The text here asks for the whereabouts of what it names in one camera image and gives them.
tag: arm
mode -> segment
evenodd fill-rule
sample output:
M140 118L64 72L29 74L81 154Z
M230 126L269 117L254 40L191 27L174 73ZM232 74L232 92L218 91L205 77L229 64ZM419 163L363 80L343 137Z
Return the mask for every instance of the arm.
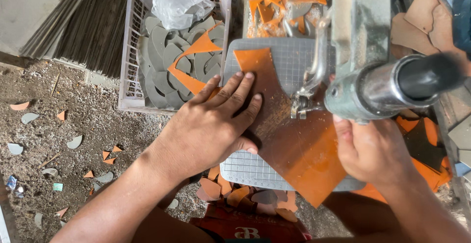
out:
M234 151L257 153L257 146L241 134L255 119L262 97L255 95L247 109L233 117L254 75L237 73L208 100L220 80L219 75L213 77L184 104L126 172L80 209L51 242L129 242L142 220L180 182L224 161ZM154 229L165 234L164 227L156 224Z
M411 162L397 125L368 125L334 115L339 159L348 174L373 184L404 232L415 242L471 242L468 232L441 206Z

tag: left hand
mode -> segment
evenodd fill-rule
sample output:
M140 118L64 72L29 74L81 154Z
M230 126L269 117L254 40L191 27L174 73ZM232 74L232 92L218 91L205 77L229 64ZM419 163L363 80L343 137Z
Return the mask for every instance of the left hand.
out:
M241 134L253 123L262 105L256 94L246 110L233 117L245 102L253 73L236 73L212 99L219 84L216 75L195 97L185 103L162 133L141 156L157 171L183 180L223 162L237 150L257 154L257 146Z

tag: plastic crate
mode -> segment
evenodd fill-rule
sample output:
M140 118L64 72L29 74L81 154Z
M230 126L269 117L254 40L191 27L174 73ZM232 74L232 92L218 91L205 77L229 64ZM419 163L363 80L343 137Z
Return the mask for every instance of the plastic crate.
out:
M214 8L224 17L224 44L221 60L221 76L227 54L227 36L231 17L231 0L211 0ZM150 108L144 105L144 96L138 81L138 39L144 27L143 17L152 9L152 0L128 0L126 5L126 25L121 62L121 80L118 98L118 109L128 112L172 115L176 111Z

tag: finger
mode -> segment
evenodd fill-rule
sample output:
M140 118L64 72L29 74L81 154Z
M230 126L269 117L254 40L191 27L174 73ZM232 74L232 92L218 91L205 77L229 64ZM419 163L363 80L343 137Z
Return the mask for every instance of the finger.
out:
M213 90L218 86L219 81L221 81L221 76L215 75L208 81L208 83L206 83L204 88L198 94L196 94L191 100L189 100L189 102L201 104L207 101L209 96L211 96Z
M244 79L240 82L239 87L237 90L232 94L232 96L223 104L221 104L221 108L224 108L227 113L231 115L235 113L245 102L245 98L247 98L247 94L249 94L250 88L252 87L253 81L255 80L255 76L253 73L248 72L245 74Z
M353 144L353 129L349 120L344 120L337 115L333 115L333 125L337 132L339 142L338 154L340 161L358 158L355 145Z
M255 143L252 142L249 138L239 136L231 146L227 149L228 154L232 154L235 151L245 150L252 154L257 154L259 152L259 148Z
M217 107L222 103L226 102L228 98L232 96L234 91L240 84L240 81L244 78L244 74L242 72L237 72L234 74L228 81L227 84L224 85L222 90L216 94L211 100L208 101L208 104L212 107Z
M255 120L262 106L262 95L255 94L249 103L249 106L239 115L232 119L232 124L236 132L242 134Z

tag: dirt floor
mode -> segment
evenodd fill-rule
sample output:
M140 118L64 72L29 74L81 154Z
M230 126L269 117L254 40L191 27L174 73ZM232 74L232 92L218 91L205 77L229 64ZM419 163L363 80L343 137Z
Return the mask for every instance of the dirt floor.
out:
M169 117L118 111L118 90L85 84L83 71L46 60L30 62L22 74L1 67L0 73L0 171L4 182L13 175L22 182L18 185L26 188L24 198L9 194L21 242L48 242L61 228L55 213L69 207L60 219L67 222L89 197L95 180L82 176L91 170L95 176L111 171L119 177L155 139ZM51 96L59 73L56 92ZM9 107L26 101L32 102L26 111ZM65 122L56 117L63 110L67 110ZM25 113L39 114L39 118L24 125L21 117ZM68 149L66 143L79 135L83 135L82 144ZM7 143L21 144L24 151L12 155ZM111 158L117 157L114 165L103 163L102 151L111 151L114 145L123 151L110 154ZM58 158L38 169L58 152ZM59 176L42 174L45 168L56 168ZM53 183L62 183L63 191L53 191ZM198 188L199 184L183 188L177 194L179 206L167 212L183 221L202 217L206 203L196 197ZM453 192L445 187L438 197L462 221L460 209L453 209ZM325 207L315 210L300 196L297 205L296 215L313 237L350 235ZM36 213L44 214L42 229L35 225Z

